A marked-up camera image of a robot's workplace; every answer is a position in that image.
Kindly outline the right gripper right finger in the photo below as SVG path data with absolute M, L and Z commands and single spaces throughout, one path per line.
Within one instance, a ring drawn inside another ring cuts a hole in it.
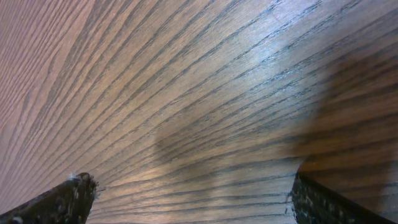
M 396 224 L 299 172 L 290 195 L 298 224 Z

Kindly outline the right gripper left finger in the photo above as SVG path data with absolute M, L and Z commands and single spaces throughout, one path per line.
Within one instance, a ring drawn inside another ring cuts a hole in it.
M 85 224 L 98 183 L 83 172 L 1 215 L 1 224 Z

